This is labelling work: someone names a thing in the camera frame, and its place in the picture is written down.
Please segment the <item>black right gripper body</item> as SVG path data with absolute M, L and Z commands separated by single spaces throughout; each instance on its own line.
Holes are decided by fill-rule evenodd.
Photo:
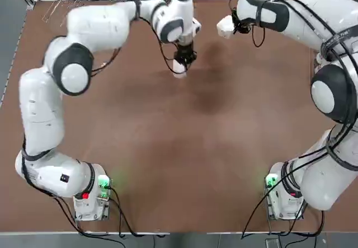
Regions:
M 248 34 L 251 31 L 252 22 L 236 19 L 234 21 L 234 33 Z

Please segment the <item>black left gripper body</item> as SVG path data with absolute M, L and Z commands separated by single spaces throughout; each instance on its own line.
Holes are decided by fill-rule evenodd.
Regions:
M 187 45 L 177 44 L 177 51 L 174 54 L 174 58 L 196 58 L 196 52 L 194 51 L 194 44 L 189 43 Z

